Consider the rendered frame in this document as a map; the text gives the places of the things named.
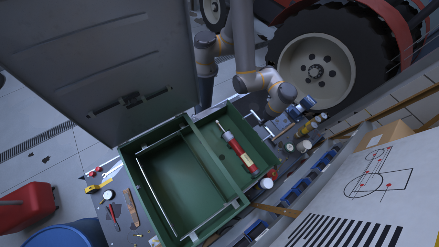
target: green metal tray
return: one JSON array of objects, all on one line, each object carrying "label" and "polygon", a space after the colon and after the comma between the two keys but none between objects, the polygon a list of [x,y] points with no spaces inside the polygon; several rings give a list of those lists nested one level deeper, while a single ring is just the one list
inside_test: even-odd
[{"label": "green metal tray", "polygon": [[[215,120],[261,170],[256,178],[221,138]],[[141,186],[136,193],[164,247],[202,243],[250,204],[242,191],[280,163],[230,102],[195,123],[180,115],[118,151],[133,186]]]}]

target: tractor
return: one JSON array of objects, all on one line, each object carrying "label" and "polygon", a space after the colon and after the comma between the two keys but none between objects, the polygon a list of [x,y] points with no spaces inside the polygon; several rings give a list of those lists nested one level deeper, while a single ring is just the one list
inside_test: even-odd
[{"label": "tractor", "polygon": [[[429,15],[439,0],[421,11],[403,0],[254,0],[254,15],[276,26],[265,56],[297,99],[310,94],[313,113],[332,116],[378,88],[411,65],[426,33]],[[230,0],[200,0],[206,26],[215,33],[224,27]]]}]

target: hammer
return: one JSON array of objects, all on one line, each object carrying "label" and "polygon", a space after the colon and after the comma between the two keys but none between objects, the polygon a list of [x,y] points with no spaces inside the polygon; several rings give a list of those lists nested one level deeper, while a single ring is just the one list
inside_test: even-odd
[{"label": "hammer", "polygon": [[271,143],[273,145],[277,145],[276,142],[274,142],[274,140],[276,140],[278,137],[280,137],[281,135],[285,134],[285,132],[287,132],[288,130],[290,130],[294,125],[296,125],[296,123],[292,123],[290,124],[287,128],[285,128],[284,130],[282,130],[282,132],[280,132],[279,134],[277,134],[277,136],[273,137],[272,139],[270,139]]}]

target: wheel rim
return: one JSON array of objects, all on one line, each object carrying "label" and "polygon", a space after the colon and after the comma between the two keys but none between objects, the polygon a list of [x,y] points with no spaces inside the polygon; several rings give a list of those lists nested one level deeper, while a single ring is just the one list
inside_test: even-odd
[{"label": "wheel rim", "polygon": [[354,58],[340,40],[324,33],[307,33],[285,46],[277,70],[297,89],[297,100],[311,95],[311,109],[323,110],[342,102],[356,76]]},{"label": "wheel rim", "polygon": [[219,0],[203,0],[203,10],[206,19],[211,24],[216,24],[220,20],[221,5]]}]

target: wooden hammer handle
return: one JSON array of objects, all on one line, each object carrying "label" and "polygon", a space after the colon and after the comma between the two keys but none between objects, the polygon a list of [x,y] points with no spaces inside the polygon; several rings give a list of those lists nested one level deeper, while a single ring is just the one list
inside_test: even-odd
[{"label": "wooden hammer handle", "polygon": [[287,132],[288,130],[290,130],[294,125],[296,125],[296,123],[292,123],[290,124],[287,128],[285,128],[284,130],[282,130],[282,132],[280,132],[279,134],[277,134],[277,136],[273,137],[273,139],[271,139],[272,141],[276,140],[278,137],[280,137],[281,135],[283,135],[285,132]]}]

